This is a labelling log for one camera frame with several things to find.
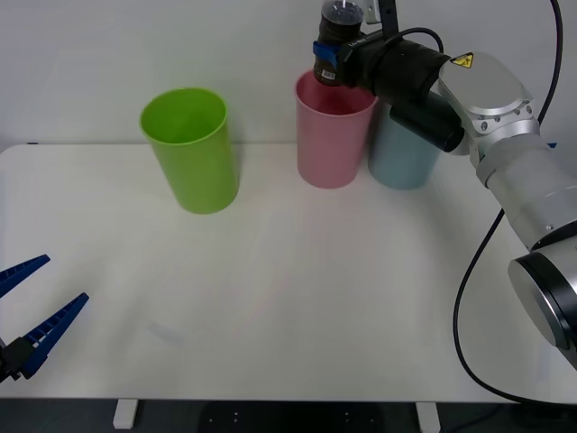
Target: floor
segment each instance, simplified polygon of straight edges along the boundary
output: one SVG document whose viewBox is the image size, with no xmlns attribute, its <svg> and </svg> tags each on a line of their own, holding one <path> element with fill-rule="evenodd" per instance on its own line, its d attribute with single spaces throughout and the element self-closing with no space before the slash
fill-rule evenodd
<svg viewBox="0 0 577 433">
<path fill-rule="evenodd" d="M 141 401 L 136 425 L 132 431 L 134 433 L 268 432 L 271 430 L 266 428 L 267 422 L 270 423 L 272 419 L 278 420 L 277 415 L 284 413 L 284 421 L 288 419 L 286 404 Z M 79 431 L 112 433 L 117 431 L 112 426 L 115 406 L 116 401 L 108 400 L 0 400 L 0 431 L 2 433 L 78 433 Z M 304 409 L 303 404 L 299 406 L 299 410 Z M 299 425 L 298 417 L 292 417 L 291 431 L 418 432 L 414 406 L 411 404 L 336 403 L 330 406 L 331 409 L 328 409 L 327 405 L 307 407 L 309 415 L 312 413 L 311 410 L 316 413 L 325 410 L 324 414 L 328 413 L 327 410 L 332 410 L 341 417 L 346 414 L 350 418 L 347 422 L 356 424 L 347 427 L 334 424 L 329 428 L 325 423 L 319 427 L 319 425 L 314 425 L 314 421 L 310 421 L 311 417 L 300 418 L 307 420 L 309 429 L 304 425 Z M 369 418 L 366 418 L 365 424 L 361 424 L 363 415 L 373 410 L 376 415 L 374 417 L 371 415 L 372 424 L 368 423 Z M 577 410 L 543 410 L 518 405 L 491 404 L 440 404 L 438 410 L 444 433 L 577 431 Z M 468 428 L 459 428 L 487 414 L 491 415 L 489 419 Z M 284 429 L 275 428 L 272 431 L 284 431 Z"/>
</svg>

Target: white wall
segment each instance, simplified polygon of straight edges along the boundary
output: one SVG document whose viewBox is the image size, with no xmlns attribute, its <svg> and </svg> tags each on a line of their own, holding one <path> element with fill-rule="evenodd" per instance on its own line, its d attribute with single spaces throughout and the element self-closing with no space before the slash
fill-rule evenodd
<svg viewBox="0 0 577 433">
<path fill-rule="evenodd" d="M 220 92 L 235 141 L 293 141 L 293 84 L 312 65 L 321 3 L 2 0 L 0 143 L 142 141 L 142 107 L 180 86 Z M 544 134 L 567 145 L 577 135 L 577 2 L 561 3 L 565 63 Z M 398 10 L 402 28 L 435 29 L 450 54 L 493 53 L 543 101 L 554 59 L 547 0 L 398 0 Z"/>
</svg>

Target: white table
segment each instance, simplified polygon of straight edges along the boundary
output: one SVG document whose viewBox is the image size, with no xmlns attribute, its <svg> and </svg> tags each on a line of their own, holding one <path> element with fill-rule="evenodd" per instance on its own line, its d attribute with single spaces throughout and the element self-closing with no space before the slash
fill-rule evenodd
<svg viewBox="0 0 577 433">
<path fill-rule="evenodd" d="M 316 189 L 296 147 L 248 144 L 235 202 L 181 210 L 146 145 L 0 154 L 0 269 L 52 261 L 0 301 L 6 342 L 90 301 L 30 380 L 0 397 L 500 401 L 453 349 L 458 284 L 499 207 L 466 157 L 424 188 L 362 169 Z M 462 306 L 472 369 L 507 392 L 577 403 L 577 372 L 510 287 L 525 253 L 501 225 Z"/>
</svg>

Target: yellow warning sticker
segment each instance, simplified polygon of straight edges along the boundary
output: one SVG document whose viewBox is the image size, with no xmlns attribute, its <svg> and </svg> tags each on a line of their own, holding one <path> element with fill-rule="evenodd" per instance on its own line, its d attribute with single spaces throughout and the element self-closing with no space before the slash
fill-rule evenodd
<svg viewBox="0 0 577 433">
<path fill-rule="evenodd" d="M 472 66 L 473 55 L 472 52 L 468 54 L 463 54 L 462 56 L 455 57 L 451 60 L 453 65 L 463 66 L 464 68 L 470 69 Z"/>
</svg>

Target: dark bottle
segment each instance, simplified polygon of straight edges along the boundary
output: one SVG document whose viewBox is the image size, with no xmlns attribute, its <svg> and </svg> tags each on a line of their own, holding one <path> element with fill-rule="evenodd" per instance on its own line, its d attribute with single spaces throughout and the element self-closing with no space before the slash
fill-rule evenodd
<svg viewBox="0 0 577 433">
<path fill-rule="evenodd" d="M 325 0 L 321 14 L 319 43 L 327 46 L 341 46 L 354 41 L 361 35 L 363 13 L 355 2 Z M 340 84 L 334 66 L 327 60 L 316 58 L 315 77 L 327 86 Z"/>
</svg>

